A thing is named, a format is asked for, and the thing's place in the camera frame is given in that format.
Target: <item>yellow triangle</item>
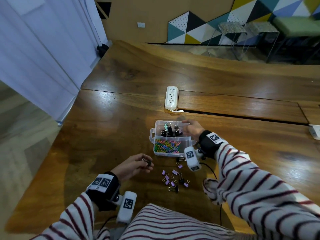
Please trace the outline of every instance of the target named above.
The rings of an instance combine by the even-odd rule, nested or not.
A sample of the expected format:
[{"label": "yellow triangle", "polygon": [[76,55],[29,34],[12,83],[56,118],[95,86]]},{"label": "yellow triangle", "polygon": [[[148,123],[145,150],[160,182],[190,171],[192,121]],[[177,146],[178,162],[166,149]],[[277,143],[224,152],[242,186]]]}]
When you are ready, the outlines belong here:
[{"label": "yellow triangle", "polygon": [[233,11],[234,9],[237,9],[239,7],[242,7],[243,5],[250,3],[252,1],[254,1],[254,0],[234,0],[231,11]]},{"label": "yellow triangle", "polygon": [[314,11],[320,5],[320,0],[303,0],[303,2],[311,14],[314,13]]},{"label": "yellow triangle", "polygon": [[269,20],[272,13],[267,14],[266,16],[260,17],[256,20],[253,20],[252,22],[266,22]]},{"label": "yellow triangle", "polygon": [[190,35],[186,34],[186,38],[184,40],[185,44],[201,44],[200,41],[196,40],[195,38],[191,37]]}]

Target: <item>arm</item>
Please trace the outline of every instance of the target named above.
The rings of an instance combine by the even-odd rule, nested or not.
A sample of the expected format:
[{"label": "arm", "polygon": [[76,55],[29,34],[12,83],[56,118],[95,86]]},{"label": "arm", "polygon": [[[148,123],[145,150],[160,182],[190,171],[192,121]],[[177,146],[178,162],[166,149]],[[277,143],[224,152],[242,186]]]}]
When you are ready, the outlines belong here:
[{"label": "arm", "polygon": [[[205,130],[189,122],[185,134],[201,141]],[[292,186],[254,164],[247,153],[227,141],[206,151],[219,166],[219,180],[207,178],[203,189],[216,204],[227,202],[231,212],[246,220],[261,237],[320,238],[320,208]]]},{"label": "arm", "polygon": [[[145,158],[152,158],[145,154],[138,154],[129,157],[126,161],[115,167],[111,172],[117,177],[119,182],[126,181],[134,175],[153,170],[153,163],[148,167],[148,163],[142,161]],[[101,231],[94,230],[94,219],[99,210],[94,203],[95,197],[89,197],[87,193],[82,193],[66,210],[60,215],[58,222],[53,223],[38,236],[32,238],[36,240],[105,240],[110,239],[110,232],[107,228]]]}]

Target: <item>green cushion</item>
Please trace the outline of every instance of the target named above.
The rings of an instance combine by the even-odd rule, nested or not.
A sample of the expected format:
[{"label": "green cushion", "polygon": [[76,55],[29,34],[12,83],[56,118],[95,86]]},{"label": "green cushion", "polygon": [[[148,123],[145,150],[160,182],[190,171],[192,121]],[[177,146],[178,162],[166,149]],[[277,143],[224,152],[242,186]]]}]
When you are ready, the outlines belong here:
[{"label": "green cushion", "polygon": [[286,37],[320,36],[320,25],[307,17],[276,17],[273,24]]}]

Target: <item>container handle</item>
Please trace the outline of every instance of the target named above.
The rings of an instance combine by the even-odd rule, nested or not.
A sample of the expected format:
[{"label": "container handle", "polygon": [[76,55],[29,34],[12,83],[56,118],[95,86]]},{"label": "container handle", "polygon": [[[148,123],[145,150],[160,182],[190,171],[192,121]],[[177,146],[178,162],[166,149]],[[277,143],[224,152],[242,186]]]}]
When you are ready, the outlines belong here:
[{"label": "container handle", "polygon": [[154,132],[155,132],[155,129],[152,128],[152,129],[150,130],[150,137],[149,137],[149,140],[151,141],[152,144],[155,143],[155,138],[152,137],[152,133],[154,133]]}]

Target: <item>wooden table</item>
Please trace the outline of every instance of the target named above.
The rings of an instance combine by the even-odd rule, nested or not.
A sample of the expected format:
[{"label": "wooden table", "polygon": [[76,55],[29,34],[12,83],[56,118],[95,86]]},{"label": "wooden table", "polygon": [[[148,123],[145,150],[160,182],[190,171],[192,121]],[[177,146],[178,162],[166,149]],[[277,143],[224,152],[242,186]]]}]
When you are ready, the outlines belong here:
[{"label": "wooden table", "polygon": [[[154,158],[154,171],[138,175],[121,187],[122,193],[130,190],[138,195],[134,214],[154,203],[201,221],[219,223],[219,207],[202,191],[202,180],[210,176],[206,168],[192,173],[184,165],[182,173],[190,180],[190,187],[181,188],[179,194],[167,191],[161,172],[176,169],[176,164],[173,158],[153,154],[149,131],[157,120],[199,121],[249,153],[261,169],[281,177],[320,204],[320,143],[306,126],[310,120],[319,120],[319,74],[319,66],[250,64],[117,41],[83,84],[6,230],[41,232],[59,219],[97,174],[141,152]],[[179,107],[187,107],[192,113],[175,114],[164,109],[168,85],[182,90],[180,95],[197,99],[179,102]],[[217,98],[217,94],[232,98]],[[207,163],[217,172],[214,160]],[[100,213],[97,222],[114,214]],[[227,205],[223,207],[222,224],[252,232]]]}]

